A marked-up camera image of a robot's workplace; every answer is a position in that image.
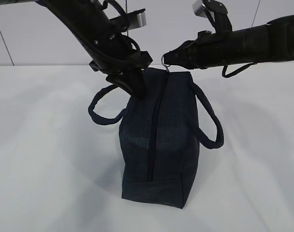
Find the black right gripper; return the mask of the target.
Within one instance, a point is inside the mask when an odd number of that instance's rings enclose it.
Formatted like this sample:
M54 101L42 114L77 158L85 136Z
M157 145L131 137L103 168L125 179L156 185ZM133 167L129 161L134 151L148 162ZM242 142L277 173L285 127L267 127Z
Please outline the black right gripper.
M224 66L220 58L224 34L203 30L197 33L196 40L187 40L178 48L163 55L165 64L180 66L187 70L205 70Z

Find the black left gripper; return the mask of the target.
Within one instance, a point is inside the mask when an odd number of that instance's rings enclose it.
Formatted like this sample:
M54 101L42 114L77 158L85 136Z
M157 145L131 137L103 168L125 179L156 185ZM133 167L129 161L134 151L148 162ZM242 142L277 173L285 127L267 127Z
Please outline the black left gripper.
M147 51L142 51L138 43L129 36L115 37L108 41L105 52L94 47L89 66L95 72L107 74L106 81L121 88L128 94L142 99L147 95L147 87L141 69L146 69L153 61ZM118 74L125 70L128 74Z

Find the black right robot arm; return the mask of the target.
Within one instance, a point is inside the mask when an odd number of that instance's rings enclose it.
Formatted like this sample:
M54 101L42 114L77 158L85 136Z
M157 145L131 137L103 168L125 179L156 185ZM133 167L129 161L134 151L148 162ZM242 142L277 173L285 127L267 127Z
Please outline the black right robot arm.
M201 31L196 40L164 54L163 61L188 70L294 61L294 15L231 32Z

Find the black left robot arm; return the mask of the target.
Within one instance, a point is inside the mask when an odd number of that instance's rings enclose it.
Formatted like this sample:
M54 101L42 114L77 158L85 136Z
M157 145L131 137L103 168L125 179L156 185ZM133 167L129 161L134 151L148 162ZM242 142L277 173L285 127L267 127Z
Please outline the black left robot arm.
M143 70L153 59L125 33L145 26L145 9L126 13L115 0L38 0L75 36L92 58L90 67L106 74L107 82L144 98Z

